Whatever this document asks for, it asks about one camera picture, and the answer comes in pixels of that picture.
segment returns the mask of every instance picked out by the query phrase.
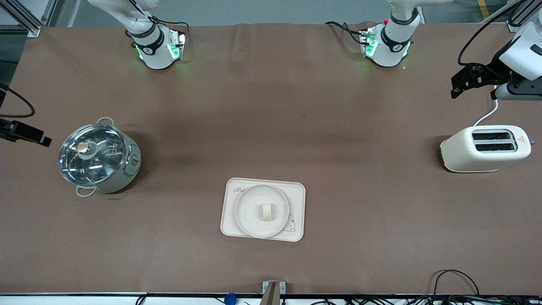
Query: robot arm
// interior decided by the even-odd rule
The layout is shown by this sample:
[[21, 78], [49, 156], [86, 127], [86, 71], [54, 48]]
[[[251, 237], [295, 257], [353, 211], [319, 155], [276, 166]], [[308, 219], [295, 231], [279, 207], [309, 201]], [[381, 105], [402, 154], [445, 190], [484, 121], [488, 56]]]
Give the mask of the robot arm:
[[135, 41], [139, 57], [153, 69], [169, 67], [183, 54], [185, 35], [162, 25], [149, 13], [159, 0], [88, 0], [113, 16]]
[[391, 6], [391, 15], [398, 20], [409, 20], [417, 7], [441, 5], [454, 0], [386, 0]]
[[500, 85], [493, 99], [542, 100], [542, 10], [531, 17], [487, 64], [471, 62], [451, 78], [451, 97], [486, 85]]
[[419, 6], [439, 5], [454, 0], [386, 0], [391, 5], [390, 20], [367, 30], [362, 41], [364, 56], [383, 67], [397, 65], [407, 55], [412, 34], [420, 24]]

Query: green led light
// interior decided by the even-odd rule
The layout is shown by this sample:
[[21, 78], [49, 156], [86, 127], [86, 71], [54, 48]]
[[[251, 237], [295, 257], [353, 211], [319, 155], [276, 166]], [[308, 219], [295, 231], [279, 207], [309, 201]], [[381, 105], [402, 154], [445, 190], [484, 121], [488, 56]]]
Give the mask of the green led light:
[[408, 53], [408, 47], [410, 47], [410, 42], [405, 47], [405, 52], [403, 53], [403, 57], [405, 57]]
[[375, 39], [369, 46], [367, 46], [367, 51], [365, 52], [365, 54], [369, 57], [373, 56], [377, 46], [378, 46], [378, 41]]
[[139, 58], [140, 58], [141, 60], [144, 60], [144, 59], [143, 59], [143, 55], [141, 54], [141, 51], [139, 50], [139, 47], [138, 47], [137, 45], [135, 46], [135, 49], [137, 50], [137, 53], [139, 54]]
[[176, 46], [172, 46], [172, 45], [167, 45], [170, 53], [171, 53], [171, 57], [173, 57], [173, 59], [177, 59], [179, 58], [179, 48], [177, 48]]

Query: blue object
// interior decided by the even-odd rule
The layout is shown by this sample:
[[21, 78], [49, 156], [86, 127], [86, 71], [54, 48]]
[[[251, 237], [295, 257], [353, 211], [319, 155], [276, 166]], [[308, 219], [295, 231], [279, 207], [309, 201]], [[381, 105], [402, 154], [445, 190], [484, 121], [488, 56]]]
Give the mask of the blue object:
[[224, 304], [226, 304], [226, 305], [235, 305], [235, 304], [237, 304], [237, 296], [235, 294], [228, 294], [224, 298]]

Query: brown tablecloth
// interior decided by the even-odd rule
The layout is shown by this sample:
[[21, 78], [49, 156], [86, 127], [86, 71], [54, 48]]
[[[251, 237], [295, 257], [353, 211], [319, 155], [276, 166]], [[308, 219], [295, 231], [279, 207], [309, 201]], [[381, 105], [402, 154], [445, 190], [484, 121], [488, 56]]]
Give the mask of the brown tablecloth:
[[[490, 174], [453, 174], [438, 145], [492, 108], [490, 88], [449, 96], [479, 25], [423, 25], [394, 68], [329, 26], [191, 29], [184, 62], [154, 71], [122, 28], [43, 28], [11, 87], [50, 148], [0, 142], [0, 291], [427, 293], [441, 269], [483, 294], [542, 287], [542, 154]], [[489, 27], [464, 60], [510, 38]], [[503, 101], [487, 124], [542, 141], [536, 102]], [[12, 94], [3, 113], [25, 111]], [[141, 146], [135, 181], [78, 198], [59, 173], [64, 139], [110, 116]], [[301, 182], [297, 243], [224, 236], [232, 177]], [[441, 293], [472, 293], [453, 275]]]

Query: floor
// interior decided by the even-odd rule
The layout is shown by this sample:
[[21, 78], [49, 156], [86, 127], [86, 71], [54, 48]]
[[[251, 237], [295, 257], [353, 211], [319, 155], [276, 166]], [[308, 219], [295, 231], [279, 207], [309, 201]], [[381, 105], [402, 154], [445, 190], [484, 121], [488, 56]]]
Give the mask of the floor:
[[[61, 27], [119, 27], [109, 14], [92, 6], [87, 0], [58, 0], [62, 3], [54, 25]], [[437, 7], [425, 7], [427, 23], [480, 22], [484, 16], [479, 2], [455, 0]], [[489, 13], [506, 0], [485, 0]], [[191, 26], [227, 26], [238, 23], [325, 23], [338, 21], [359, 23], [379, 22], [390, 15], [384, 0], [162, 0], [153, 14], [162, 20], [185, 21]], [[0, 14], [0, 24], [10, 24], [9, 16]], [[18, 61], [25, 35], [0, 34], [0, 60]], [[8, 84], [16, 65], [0, 61], [0, 81]]]

